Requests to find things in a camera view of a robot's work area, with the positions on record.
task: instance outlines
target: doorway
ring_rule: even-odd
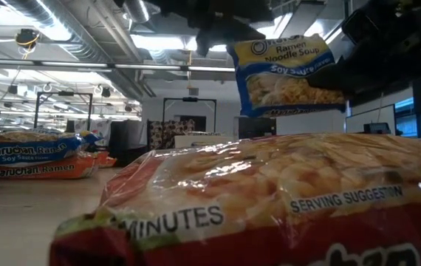
[[[192,120],[195,123],[194,129],[198,132],[206,132],[207,127],[207,118],[205,116],[197,116],[197,115],[177,115],[179,117],[179,121],[185,122],[188,120]]]

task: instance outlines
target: ceiling light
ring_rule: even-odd
[[[197,50],[197,43],[196,37],[191,38],[191,40],[185,46],[186,50],[196,51]],[[225,44],[215,45],[209,49],[212,52],[227,52],[227,46]]]
[[[54,103],[53,104],[53,107],[58,107],[59,109],[63,109],[63,110],[67,110],[67,109],[69,109],[69,106],[67,106],[66,104],[64,104],[64,103]]]
[[[115,67],[119,69],[181,70],[179,66],[165,65],[116,64]]]
[[[147,50],[182,50],[185,48],[181,38],[162,36],[130,35],[135,46]]]
[[[227,52],[227,45],[225,45],[225,44],[215,45],[214,47],[211,47],[209,49],[209,51],[212,51],[212,52]]]
[[[287,24],[290,22],[292,13],[288,13],[284,16],[279,16],[275,18],[274,25],[269,27],[261,27],[256,29],[259,33],[267,36],[267,39],[280,38]]]
[[[103,72],[103,73],[110,73],[112,69],[88,69],[88,68],[79,68],[78,71],[81,72]]]
[[[0,64],[3,64],[3,65],[31,66],[31,65],[33,65],[33,62],[32,61],[23,61],[23,60],[5,60],[5,59],[0,59]]]
[[[79,63],[79,62],[42,62],[44,66],[50,67],[107,67],[107,64],[100,63]]]
[[[234,73],[233,67],[190,66],[190,71]]]
[[[322,27],[322,23],[319,21],[315,21],[309,29],[304,33],[304,36],[310,37],[314,34],[319,34],[320,37],[324,35],[324,27]]]
[[[56,102],[56,100],[55,99],[52,99],[51,97],[47,97],[46,95],[42,95],[42,96],[40,96],[40,98],[42,98],[43,100],[49,100],[49,101],[51,101],[51,102]]]
[[[1,111],[1,115],[35,115],[35,112],[15,112],[15,111]],[[58,115],[62,117],[70,117],[83,119],[87,118],[89,114],[76,114],[76,113],[63,113],[63,112],[39,112],[40,116]],[[106,117],[117,118],[117,119],[140,119],[136,112],[131,112],[126,115],[106,115]],[[99,114],[91,114],[91,119],[99,119]]]
[[[110,88],[109,87],[102,88],[102,93],[100,94],[100,96],[105,97],[105,98],[109,98],[110,97]]]
[[[330,44],[333,42],[340,34],[342,34],[342,28],[339,28],[334,32],[334,34],[330,35],[330,37],[327,38],[326,43]]]
[[[46,83],[46,84],[43,85],[43,91],[44,92],[51,92],[51,90],[52,90],[52,87],[49,83]]]

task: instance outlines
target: maruchan ramen package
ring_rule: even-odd
[[[342,92],[311,87],[306,78],[335,62],[319,36],[243,41],[233,57],[242,115],[275,117],[345,109]]]
[[[63,160],[25,167],[0,166],[0,179],[78,179],[93,175],[98,168],[92,154],[79,152]]]
[[[117,159],[109,157],[108,151],[95,152],[94,157],[99,168],[113,167],[114,164],[117,162]]]
[[[99,138],[90,132],[48,134],[34,131],[0,134],[0,166],[29,166],[77,154]]]
[[[61,224],[50,266],[420,266],[421,140],[300,134],[152,151]]]

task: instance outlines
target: brand logo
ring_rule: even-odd
[[[266,41],[254,41],[251,50],[254,55],[264,55],[268,51],[268,43]]]

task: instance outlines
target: clear plastic bag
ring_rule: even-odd
[[[300,134],[150,152],[50,265],[421,265],[421,140]]]

